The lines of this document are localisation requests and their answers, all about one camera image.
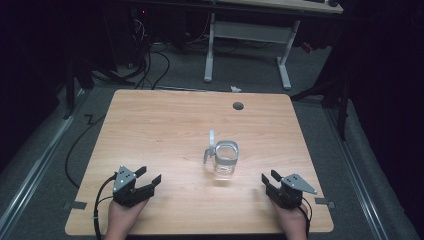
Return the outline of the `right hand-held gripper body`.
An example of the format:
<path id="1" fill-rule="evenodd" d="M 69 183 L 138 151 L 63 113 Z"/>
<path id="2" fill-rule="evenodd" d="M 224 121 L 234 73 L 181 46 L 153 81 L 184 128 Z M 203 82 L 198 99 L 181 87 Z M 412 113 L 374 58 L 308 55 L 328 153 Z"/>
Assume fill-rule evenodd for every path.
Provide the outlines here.
<path id="1" fill-rule="evenodd" d="M 279 183 L 279 188 L 271 183 L 266 186 L 266 195 L 284 209 L 299 207 L 302 203 L 304 192 L 317 194 L 317 190 L 297 173 L 285 177 L 282 176 Z"/>

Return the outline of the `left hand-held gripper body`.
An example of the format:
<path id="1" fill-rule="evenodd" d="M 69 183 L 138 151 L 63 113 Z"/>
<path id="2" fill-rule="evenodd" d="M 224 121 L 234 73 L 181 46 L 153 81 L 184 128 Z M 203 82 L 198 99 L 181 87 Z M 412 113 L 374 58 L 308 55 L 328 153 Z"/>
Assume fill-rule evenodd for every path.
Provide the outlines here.
<path id="1" fill-rule="evenodd" d="M 113 186 L 113 200 L 124 207 L 133 207 L 154 196 L 155 187 L 150 183 L 139 188 L 135 187 L 134 172 L 125 166 L 120 166 Z"/>

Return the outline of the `person's left hand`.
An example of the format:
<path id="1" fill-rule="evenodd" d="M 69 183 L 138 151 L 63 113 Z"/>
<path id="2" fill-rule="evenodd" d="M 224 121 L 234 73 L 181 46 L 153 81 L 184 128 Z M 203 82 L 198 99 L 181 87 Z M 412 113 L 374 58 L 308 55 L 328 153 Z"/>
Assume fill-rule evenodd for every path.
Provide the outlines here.
<path id="1" fill-rule="evenodd" d="M 124 207 L 112 200 L 109 205 L 108 227 L 131 229 L 147 203 L 145 200 L 133 207 Z"/>

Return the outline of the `person's right hand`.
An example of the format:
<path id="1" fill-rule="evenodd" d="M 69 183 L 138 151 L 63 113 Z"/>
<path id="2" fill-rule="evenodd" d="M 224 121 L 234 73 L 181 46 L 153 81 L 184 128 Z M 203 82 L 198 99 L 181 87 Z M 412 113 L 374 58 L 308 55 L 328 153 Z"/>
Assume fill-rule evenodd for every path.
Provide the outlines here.
<path id="1" fill-rule="evenodd" d="M 284 233 L 306 232 L 307 208 L 304 204 L 294 209 L 281 208 L 273 200 L 271 200 L 271 204 L 276 211 L 279 225 Z"/>

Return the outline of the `grey tape strip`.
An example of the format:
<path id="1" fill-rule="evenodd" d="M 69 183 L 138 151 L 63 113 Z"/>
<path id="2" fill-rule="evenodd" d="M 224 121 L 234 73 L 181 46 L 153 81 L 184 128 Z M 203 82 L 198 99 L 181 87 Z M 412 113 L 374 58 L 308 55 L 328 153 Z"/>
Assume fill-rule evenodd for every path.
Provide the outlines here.
<path id="1" fill-rule="evenodd" d="M 80 201 L 66 201 L 63 205 L 63 209 L 66 211 L 69 211 L 71 209 L 79 209 L 84 210 L 87 206 L 86 202 L 80 202 Z"/>
<path id="2" fill-rule="evenodd" d="M 315 197 L 314 200 L 315 200 L 315 204 L 326 205 L 329 209 L 333 209 L 336 207 L 335 203 L 333 201 L 329 201 L 327 198 Z"/>

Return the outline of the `black stand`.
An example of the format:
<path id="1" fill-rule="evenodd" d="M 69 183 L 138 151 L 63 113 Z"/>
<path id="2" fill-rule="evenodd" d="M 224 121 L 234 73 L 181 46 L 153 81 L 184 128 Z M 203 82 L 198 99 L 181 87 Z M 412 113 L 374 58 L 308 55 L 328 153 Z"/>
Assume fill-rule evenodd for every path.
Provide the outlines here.
<path id="1" fill-rule="evenodd" d="M 347 80 L 331 80 L 319 84 L 298 94 L 291 96 L 292 101 L 299 101 L 308 96 L 323 94 L 321 105 L 324 108 L 338 108 L 336 129 L 339 137 L 345 141 L 345 124 L 348 117 L 348 99 L 350 83 Z"/>
<path id="2" fill-rule="evenodd" d="M 127 77 L 121 77 L 100 67 L 87 59 L 84 59 L 76 52 L 71 53 L 71 58 L 66 66 L 66 113 L 65 119 L 69 119 L 76 110 L 76 95 L 75 95 L 75 81 L 78 81 L 82 89 L 91 90 L 94 87 L 94 80 L 92 78 L 92 71 L 97 71 L 104 75 L 108 80 L 122 85 L 132 85 Z"/>

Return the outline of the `desk with white legs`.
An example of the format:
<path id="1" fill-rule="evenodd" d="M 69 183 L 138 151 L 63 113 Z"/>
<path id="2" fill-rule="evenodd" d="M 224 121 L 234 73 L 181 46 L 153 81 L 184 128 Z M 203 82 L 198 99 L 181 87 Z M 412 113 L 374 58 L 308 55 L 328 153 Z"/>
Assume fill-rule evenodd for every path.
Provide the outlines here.
<path id="1" fill-rule="evenodd" d="M 344 11 L 337 0 L 210 0 L 210 2 L 213 6 L 226 3 L 247 7 L 265 7 L 269 10 L 287 10 L 289 13 L 335 14 L 338 16 Z M 290 20 L 288 26 L 217 20 L 214 13 L 211 13 L 209 17 L 208 52 L 204 72 L 205 82 L 211 82 L 213 79 L 215 39 L 224 38 L 283 44 L 285 48 L 282 50 L 281 55 L 276 58 L 276 63 L 283 88 L 285 90 L 291 89 L 286 61 L 301 23 L 299 17 Z"/>

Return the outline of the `metal floor rail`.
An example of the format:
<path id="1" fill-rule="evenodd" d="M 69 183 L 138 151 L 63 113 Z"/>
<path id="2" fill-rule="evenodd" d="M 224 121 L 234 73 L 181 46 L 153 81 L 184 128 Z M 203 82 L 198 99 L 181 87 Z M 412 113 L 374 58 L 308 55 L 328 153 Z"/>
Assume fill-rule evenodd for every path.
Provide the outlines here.
<path id="1" fill-rule="evenodd" d="M 68 212 L 63 205 L 75 191 L 66 182 L 63 158 L 77 112 L 89 94 L 79 90 L 69 111 L 61 92 L 58 107 L 0 173 L 0 240 L 40 240 L 48 233 L 64 233 Z"/>
<path id="2" fill-rule="evenodd" d="M 352 187 L 355 191 L 362 212 L 367 220 L 371 232 L 375 240 L 389 240 L 386 229 L 384 228 L 379 214 L 377 213 L 374 201 L 372 200 L 365 182 L 355 164 L 353 155 L 345 140 L 342 139 L 338 132 L 336 114 L 332 110 L 324 109 L 324 114 L 329 124 L 331 125 L 332 132 L 335 135 L 338 145 L 342 151 L 344 164 L 346 166 Z"/>

